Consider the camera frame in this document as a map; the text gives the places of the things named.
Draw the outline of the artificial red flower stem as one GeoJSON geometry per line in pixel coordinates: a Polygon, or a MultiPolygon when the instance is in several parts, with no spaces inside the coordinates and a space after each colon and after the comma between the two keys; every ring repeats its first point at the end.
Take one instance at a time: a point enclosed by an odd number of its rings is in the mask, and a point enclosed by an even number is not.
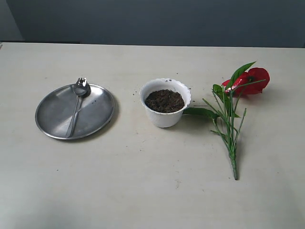
{"type": "Polygon", "coordinates": [[[236,161],[237,142],[247,112],[244,109],[242,116],[236,113],[238,102],[241,97],[262,93],[270,82],[268,71],[260,67],[253,68],[253,65],[254,62],[247,63],[239,67],[229,80],[221,85],[213,85],[212,94],[218,108],[203,99],[209,109],[187,108],[183,111],[184,115],[201,116],[213,122],[215,129],[211,132],[220,136],[224,142],[235,180],[239,179],[236,161]]]}

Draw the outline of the steel spork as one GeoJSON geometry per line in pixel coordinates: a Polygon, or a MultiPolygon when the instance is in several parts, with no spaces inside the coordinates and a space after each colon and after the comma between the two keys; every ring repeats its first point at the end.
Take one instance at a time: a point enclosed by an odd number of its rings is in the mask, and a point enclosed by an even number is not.
{"type": "Polygon", "coordinates": [[[75,105],[75,108],[74,108],[74,111],[73,111],[73,114],[71,117],[71,121],[70,121],[69,127],[66,132],[67,138],[69,138],[73,133],[73,127],[75,126],[75,116],[76,116],[78,107],[80,105],[80,100],[83,98],[84,95],[87,94],[88,90],[89,90],[89,84],[87,82],[87,79],[83,78],[83,77],[78,78],[77,82],[73,86],[73,92],[76,95],[77,99],[76,99],[76,105],[75,105]]]}

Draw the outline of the round steel plate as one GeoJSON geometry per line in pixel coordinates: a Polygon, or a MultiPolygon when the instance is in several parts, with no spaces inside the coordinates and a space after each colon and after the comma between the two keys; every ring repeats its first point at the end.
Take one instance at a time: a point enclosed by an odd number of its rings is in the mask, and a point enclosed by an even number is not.
{"type": "Polygon", "coordinates": [[[90,94],[83,98],[75,114],[76,125],[71,136],[67,136],[67,131],[77,103],[71,84],[42,99],[35,113],[37,127],[47,136],[60,140],[87,137],[105,127],[115,113],[115,99],[105,88],[95,84],[89,86],[90,94]]]}

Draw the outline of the white plastic flower pot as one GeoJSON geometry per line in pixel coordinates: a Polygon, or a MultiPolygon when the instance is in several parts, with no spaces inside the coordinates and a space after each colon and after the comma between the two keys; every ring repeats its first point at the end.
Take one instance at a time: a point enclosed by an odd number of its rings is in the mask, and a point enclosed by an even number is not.
{"type": "Polygon", "coordinates": [[[180,81],[160,78],[141,88],[140,101],[150,121],[157,127],[167,128],[180,120],[190,104],[191,93],[180,81]]]}

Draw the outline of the dark brown potting soil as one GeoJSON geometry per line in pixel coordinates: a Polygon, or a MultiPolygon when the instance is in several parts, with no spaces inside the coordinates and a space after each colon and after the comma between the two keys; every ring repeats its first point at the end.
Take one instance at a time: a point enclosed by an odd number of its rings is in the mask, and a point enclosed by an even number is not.
{"type": "Polygon", "coordinates": [[[184,107],[184,100],[178,92],[171,90],[159,90],[149,94],[145,99],[145,105],[159,113],[173,113],[184,107]]]}

